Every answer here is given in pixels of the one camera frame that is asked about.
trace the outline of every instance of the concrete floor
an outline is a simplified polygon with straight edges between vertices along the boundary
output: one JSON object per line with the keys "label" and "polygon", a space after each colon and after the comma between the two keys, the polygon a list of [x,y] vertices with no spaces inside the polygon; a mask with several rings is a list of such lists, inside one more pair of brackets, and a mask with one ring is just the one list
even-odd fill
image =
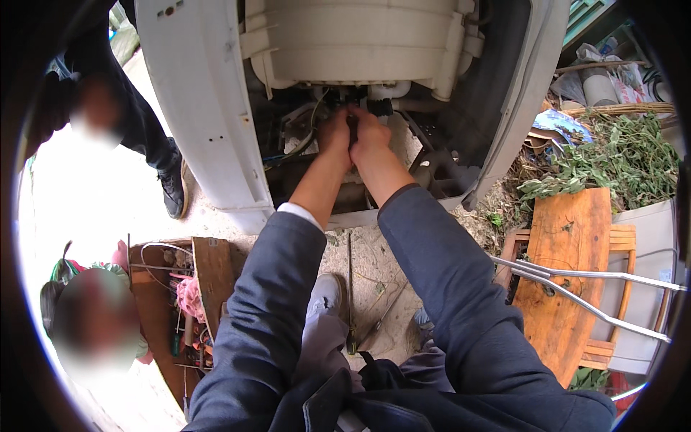
{"label": "concrete floor", "polygon": [[[124,70],[170,134],[141,51],[125,64]],[[400,127],[404,124],[398,122],[397,128]],[[392,145],[398,146],[397,151],[405,155],[406,151],[400,150],[400,146],[411,143],[410,133],[407,129],[399,130],[394,137]],[[187,217],[171,220],[162,202],[156,172],[144,163],[144,157],[122,146],[103,150],[95,145],[97,141],[73,132],[68,125],[41,146],[33,166],[25,169],[22,175],[18,224],[20,252],[28,298],[39,328],[39,291],[70,239],[74,244],[68,258],[85,264],[109,260],[117,241],[126,239],[128,233],[132,244],[186,236],[226,238],[233,245],[236,277],[256,240],[254,236],[242,235],[225,214],[209,204],[189,172],[185,176],[190,193]],[[350,231],[357,334],[362,336],[367,332],[397,291],[404,290],[367,347],[375,358],[400,363],[415,348],[416,335],[410,318],[422,303],[407,284],[379,228],[361,227]],[[322,272],[345,276],[346,238],[347,232],[328,233]],[[54,359],[47,339],[46,347]],[[358,355],[349,361],[356,370],[364,365]],[[184,425],[182,412],[167,391],[155,364],[143,366],[135,362],[127,380],[90,391],[64,378],[85,416],[102,430],[172,431]]]}

